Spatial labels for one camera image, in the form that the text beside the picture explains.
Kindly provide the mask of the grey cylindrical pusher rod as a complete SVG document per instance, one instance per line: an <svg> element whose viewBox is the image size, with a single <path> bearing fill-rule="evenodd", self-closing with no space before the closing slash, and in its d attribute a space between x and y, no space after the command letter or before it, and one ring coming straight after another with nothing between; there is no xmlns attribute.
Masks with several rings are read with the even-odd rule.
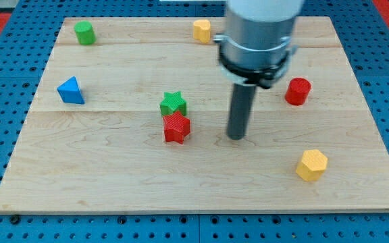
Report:
<svg viewBox="0 0 389 243"><path fill-rule="evenodd" d="M255 93L256 86L233 86L226 130L232 140L240 140L246 134Z"/></svg>

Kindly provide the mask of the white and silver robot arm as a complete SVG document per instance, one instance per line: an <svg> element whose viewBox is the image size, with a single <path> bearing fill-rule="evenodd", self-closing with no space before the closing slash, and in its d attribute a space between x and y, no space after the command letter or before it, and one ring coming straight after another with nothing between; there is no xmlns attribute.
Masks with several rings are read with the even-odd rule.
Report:
<svg viewBox="0 0 389 243"><path fill-rule="evenodd" d="M271 88L288 70L304 0L227 0L225 26L216 34L218 61L233 83L226 133L244 138L257 88Z"/></svg>

